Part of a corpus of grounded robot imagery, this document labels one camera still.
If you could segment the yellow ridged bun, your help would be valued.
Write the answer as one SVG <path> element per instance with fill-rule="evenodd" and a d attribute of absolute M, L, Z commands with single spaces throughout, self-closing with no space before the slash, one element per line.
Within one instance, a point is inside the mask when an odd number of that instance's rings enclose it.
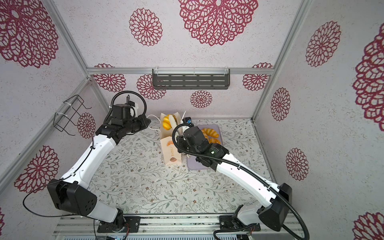
<path fill-rule="evenodd" d="M 171 125 L 170 125 L 170 121 L 169 121 L 169 115 L 166 115 L 164 118 L 163 118 L 163 122 L 162 122 L 162 125 L 163 125 L 163 128 L 165 130 L 171 130 Z"/>

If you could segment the cream paper bread bag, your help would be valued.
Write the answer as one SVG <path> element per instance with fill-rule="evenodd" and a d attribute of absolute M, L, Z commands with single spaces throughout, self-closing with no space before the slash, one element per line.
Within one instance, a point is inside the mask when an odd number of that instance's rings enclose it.
<path fill-rule="evenodd" d="M 174 113 L 170 115 L 175 115 L 178 119 L 179 125 L 182 123 L 181 116 L 179 113 Z M 160 134 L 160 143 L 162 148 L 162 153 L 164 157 L 165 165 L 181 165 L 182 164 L 182 155 L 178 152 L 177 148 L 174 145 L 172 139 L 173 130 L 165 130 L 163 128 L 162 122 L 165 114 L 161 114 L 158 118 L 155 115 L 149 115 L 149 117 L 156 118 L 157 122 L 160 124 L 158 129 L 151 128 L 153 131 L 157 131 Z"/>

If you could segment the round orange bun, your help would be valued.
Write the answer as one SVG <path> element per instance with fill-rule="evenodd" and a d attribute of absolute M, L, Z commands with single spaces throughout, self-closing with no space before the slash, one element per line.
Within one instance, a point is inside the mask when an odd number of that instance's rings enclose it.
<path fill-rule="evenodd" d="M 221 144 L 221 142 L 218 139 L 215 139 L 215 138 L 210 138 L 209 142 L 212 143 L 212 144 Z"/>

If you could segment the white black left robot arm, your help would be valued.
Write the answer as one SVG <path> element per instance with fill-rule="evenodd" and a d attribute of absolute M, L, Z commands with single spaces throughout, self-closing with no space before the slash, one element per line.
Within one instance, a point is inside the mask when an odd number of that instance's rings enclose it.
<path fill-rule="evenodd" d="M 123 231 L 126 226 L 123 211 L 99 201 L 88 188 L 101 163 L 121 139 L 147 129 L 150 124 L 151 120 L 145 116 L 102 124 L 89 148 L 73 167 L 59 180 L 49 182 L 47 188 L 55 208 L 99 220 L 109 232 Z"/>

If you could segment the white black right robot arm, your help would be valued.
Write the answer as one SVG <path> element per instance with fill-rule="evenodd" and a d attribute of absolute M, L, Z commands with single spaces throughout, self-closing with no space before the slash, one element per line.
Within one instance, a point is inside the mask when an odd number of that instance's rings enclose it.
<path fill-rule="evenodd" d="M 232 225 L 240 229 L 251 224 L 263 223 L 279 232 L 289 212 L 284 201 L 289 201 L 292 189 L 286 184 L 278 185 L 242 164 L 228 149 L 211 143 L 201 129 L 194 126 L 191 118 L 181 124 L 172 123 L 172 140 L 178 152 L 194 156 L 202 165 L 219 172 L 247 190 L 256 203 L 241 205 L 232 216 Z"/>

